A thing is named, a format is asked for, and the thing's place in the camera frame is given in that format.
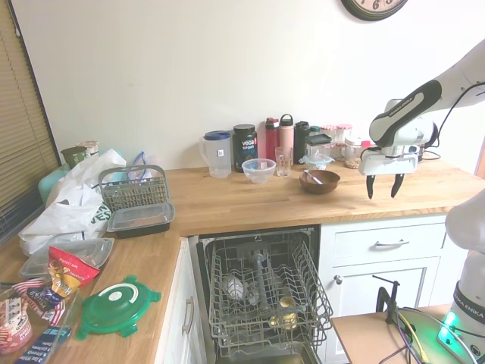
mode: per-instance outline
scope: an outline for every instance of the blue lid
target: blue lid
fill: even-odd
[[[230,138],[230,134],[226,131],[209,131],[204,135],[205,140],[222,140]]]

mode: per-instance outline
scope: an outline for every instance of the pink water bottle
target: pink water bottle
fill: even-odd
[[[278,119],[266,119],[266,158],[276,161],[274,150],[280,146],[280,122]]]

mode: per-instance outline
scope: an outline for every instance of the plastic pitcher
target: plastic pitcher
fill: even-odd
[[[209,167],[209,174],[225,178],[230,173],[230,133],[211,131],[200,139],[200,154]]]

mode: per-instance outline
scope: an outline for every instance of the dishwasher basket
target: dishwasher basket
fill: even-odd
[[[128,172],[143,171],[145,169],[155,170],[160,175],[139,180],[120,180],[118,182],[103,183],[108,174],[128,174]],[[111,212],[129,207],[170,202],[165,172],[157,165],[134,165],[126,168],[107,169],[99,174],[99,188],[101,189],[103,200]]]
[[[222,356],[301,344],[316,351],[327,339],[333,310],[300,234],[224,242],[211,258],[209,323]]]

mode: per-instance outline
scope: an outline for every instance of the white plastic bag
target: white plastic bag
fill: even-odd
[[[30,256],[46,244],[103,235],[111,213],[103,204],[98,176],[125,166],[113,149],[76,165],[52,188],[44,212],[18,234],[23,253]]]

